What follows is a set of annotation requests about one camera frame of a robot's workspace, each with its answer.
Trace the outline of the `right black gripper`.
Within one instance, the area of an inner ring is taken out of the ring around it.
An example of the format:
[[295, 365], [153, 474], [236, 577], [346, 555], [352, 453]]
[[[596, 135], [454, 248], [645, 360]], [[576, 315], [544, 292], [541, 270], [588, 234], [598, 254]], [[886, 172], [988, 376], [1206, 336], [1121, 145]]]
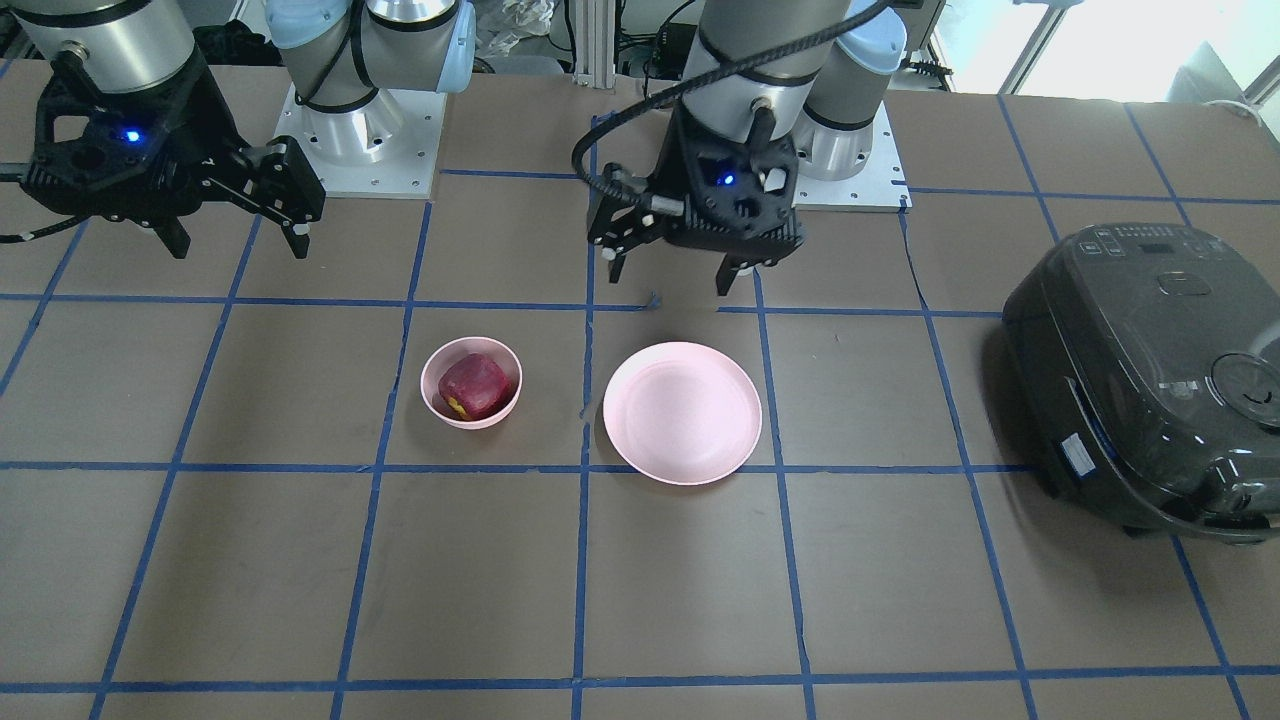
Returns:
[[[69, 217], [151, 220], [189, 215], [210, 199], [232, 202], [279, 225], [297, 259], [308, 256], [310, 224], [326, 201], [298, 141], [248, 147], [202, 55], [125, 94], [99, 88], [83, 58], [56, 55], [20, 187]], [[180, 220], [150, 229], [174, 259], [188, 258]]]

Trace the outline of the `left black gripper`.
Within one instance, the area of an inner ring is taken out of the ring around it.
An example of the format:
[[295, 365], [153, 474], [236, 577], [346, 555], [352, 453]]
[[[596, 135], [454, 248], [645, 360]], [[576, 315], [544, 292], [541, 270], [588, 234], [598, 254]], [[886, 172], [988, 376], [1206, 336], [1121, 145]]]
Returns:
[[681, 201], [680, 214], [663, 220], [591, 191], [588, 241], [602, 250], [608, 282], [620, 282], [632, 250], [662, 238], [724, 255], [716, 272], [719, 297], [739, 277], [795, 252], [805, 241], [794, 209], [797, 158], [790, 136], [774, 136], [776, 128], [774, 111], [759, 105], [748, 137], [732, 141], [676, 106], [655, 168], [655, 195]]

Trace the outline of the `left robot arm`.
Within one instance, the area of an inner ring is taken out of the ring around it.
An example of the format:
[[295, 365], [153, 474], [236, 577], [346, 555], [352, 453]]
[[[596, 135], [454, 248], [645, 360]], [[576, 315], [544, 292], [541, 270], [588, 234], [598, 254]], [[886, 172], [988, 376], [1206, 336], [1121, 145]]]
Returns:
[[[721, 258], [716, 291], [774, 266], [806, 232], [796, 201], [865, 205], [852, 182], [896, 154], [884, 111], [908, 55], [896, 1], [708, 1], [682, 79], [595, 123], [573, 146], [591, 188], [588, 242], [618, 283], [628, 255], [658, 241]], [[590, 170], [609, 133], [671, 110], [653, 170]]]

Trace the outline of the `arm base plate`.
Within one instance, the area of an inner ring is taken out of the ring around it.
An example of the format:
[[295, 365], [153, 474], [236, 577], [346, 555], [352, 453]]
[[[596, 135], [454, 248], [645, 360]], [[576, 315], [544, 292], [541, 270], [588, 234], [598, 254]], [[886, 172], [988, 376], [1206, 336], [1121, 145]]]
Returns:
[[792, 129], [794, 204], [822, 211], [908, 211], [913, 200], [884, 104], [860, 129], [833, 129], [803, 113]]
[[343, 113], [285, 96], [278, 135], [296, 137], [329, 197], [429, 200], [451, 96], [385, 90]]

